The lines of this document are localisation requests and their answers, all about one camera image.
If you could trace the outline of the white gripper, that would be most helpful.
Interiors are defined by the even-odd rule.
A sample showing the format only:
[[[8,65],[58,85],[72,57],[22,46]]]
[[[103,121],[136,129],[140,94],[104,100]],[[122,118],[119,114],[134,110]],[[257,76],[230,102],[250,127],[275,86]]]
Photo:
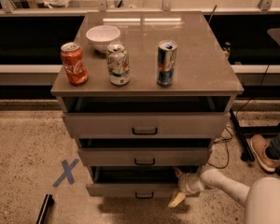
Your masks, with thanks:
[[[175,168],[175,175],[178,177],[178,187],[180,191],[176,191],[173,194],[173,197],[168,204],[170,208],[175,208],[181,204],[185,200],[186,195],[206,190],[206,185],[197,174],[183,173],[178,168]]]

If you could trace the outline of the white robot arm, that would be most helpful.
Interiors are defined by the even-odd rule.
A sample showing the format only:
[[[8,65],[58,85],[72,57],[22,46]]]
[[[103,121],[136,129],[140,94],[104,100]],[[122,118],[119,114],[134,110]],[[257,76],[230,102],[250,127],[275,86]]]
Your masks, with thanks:
[[[169,207],[177,207],[189,195],[219,189],[245,209],[245,224],[280,224],[280,179],[263,177],[247,186],[211,166],[201,166],[196,174],[184,173],[177,167],[174,170],[178,188]]]

